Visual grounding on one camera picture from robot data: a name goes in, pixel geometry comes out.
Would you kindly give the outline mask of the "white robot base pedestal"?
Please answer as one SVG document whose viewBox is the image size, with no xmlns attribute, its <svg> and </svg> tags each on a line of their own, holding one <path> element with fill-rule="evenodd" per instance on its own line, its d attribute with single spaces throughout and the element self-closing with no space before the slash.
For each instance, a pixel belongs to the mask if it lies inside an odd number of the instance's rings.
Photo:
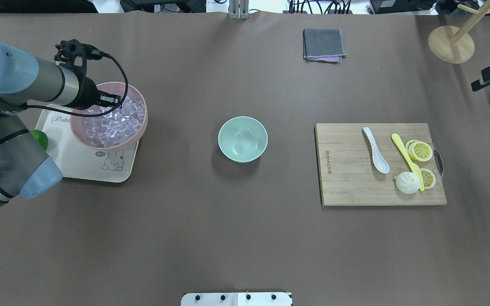
<svg viewBox="0 0 490 306">
<path fill-rule="evenodd" d="M 200 292 L 184 294 L 181 306 L 292 306 L 287 292 Z"/>
</svg>

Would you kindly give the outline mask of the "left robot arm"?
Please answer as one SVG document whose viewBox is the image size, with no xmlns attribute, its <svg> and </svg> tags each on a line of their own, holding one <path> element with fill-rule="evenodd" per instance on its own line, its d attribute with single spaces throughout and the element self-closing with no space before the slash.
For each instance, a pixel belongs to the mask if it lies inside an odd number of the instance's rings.
<svg viewBox="0 0 490 306">
<path fill-rule="evenodd" d="M 116 59 L 76 39 L 56 44 L 53 61 L 0 43 L 0 208 L 17 195 L 31 200 L 58 184 L 63 173 L 39 144 L 18 114 L 33 109 L 48 110 L 47 103 L 60 106 L 58 112 L 83 116 L 93 105 L 107 107 L 107 113 L 121 107 L 128 89 L 115 95 L 97 89 L 87 77 L 87 62 Z"/>
</svg>

